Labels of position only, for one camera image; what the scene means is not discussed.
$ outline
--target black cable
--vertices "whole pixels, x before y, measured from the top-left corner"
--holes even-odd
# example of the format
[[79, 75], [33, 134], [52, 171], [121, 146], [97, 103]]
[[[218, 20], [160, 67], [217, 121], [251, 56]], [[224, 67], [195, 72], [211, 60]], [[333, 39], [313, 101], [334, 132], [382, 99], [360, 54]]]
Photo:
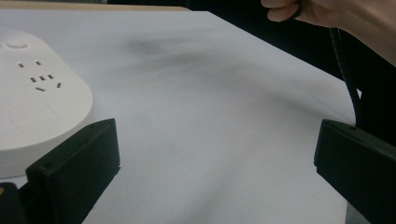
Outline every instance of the black cable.
[[335, 52], [335, 57], [338, 62], [338, 67], [341, 71], [341, 76], [346, 83], [349, 96], [352, 100], [353, 109], [355, 111], [356, 127], [361, 126], [361, 98], [359, 97], [358, 90], [351, 78], [349, 66], [347, 65], [347, 58], [344, 53], [344, 48], [342, 45], [340, 30], [336, 28], [330, 28], [330, 37], [332, 38], [332, 47]]

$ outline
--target finger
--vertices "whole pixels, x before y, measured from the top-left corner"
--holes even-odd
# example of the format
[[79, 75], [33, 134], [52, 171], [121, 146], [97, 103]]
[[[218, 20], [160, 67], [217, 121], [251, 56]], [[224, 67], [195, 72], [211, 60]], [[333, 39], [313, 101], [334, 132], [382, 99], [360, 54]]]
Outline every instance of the finger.
[[262, 0], [262, 5], [269, 8], [285, 7], [296, 0]]
[[270, 21], [285, 21], [296, 13], [298, 9], [299, 6], [296, 3], [292, 3], [286, 7], [272, 8], [268, 11], [267, 17]]

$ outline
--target white table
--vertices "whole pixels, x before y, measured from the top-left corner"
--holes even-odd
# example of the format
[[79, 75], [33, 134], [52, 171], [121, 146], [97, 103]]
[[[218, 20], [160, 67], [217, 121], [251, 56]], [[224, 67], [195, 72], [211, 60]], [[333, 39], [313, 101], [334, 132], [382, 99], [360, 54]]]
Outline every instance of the white table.
[[208, 12], [0, 9], [0, 25], [46, 41], [95, 120], [116, 119], [121, 170], [84, 223], [344, 223], [313, 164], [321, 120], [354, 122], [342, 81]]

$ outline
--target extension socket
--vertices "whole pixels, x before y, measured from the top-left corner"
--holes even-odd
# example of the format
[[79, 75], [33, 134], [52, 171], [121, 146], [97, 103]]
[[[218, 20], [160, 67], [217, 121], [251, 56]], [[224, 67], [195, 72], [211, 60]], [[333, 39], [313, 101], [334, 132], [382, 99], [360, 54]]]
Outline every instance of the extension socket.
[[0, 27], [0, 178], [92, 122], [92, 92], [40, 38]]

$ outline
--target person's arm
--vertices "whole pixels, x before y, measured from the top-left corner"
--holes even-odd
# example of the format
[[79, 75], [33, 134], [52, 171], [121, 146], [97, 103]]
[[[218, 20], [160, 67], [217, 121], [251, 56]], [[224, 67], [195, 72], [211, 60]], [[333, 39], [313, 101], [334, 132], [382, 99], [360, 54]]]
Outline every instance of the person's arm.
[[[268, 19], [284, 21], [297, 9], [295, 0], [262, 0]], [[298, 21], [339, 28], [396, 66], [395, 0], [303, 0]]]

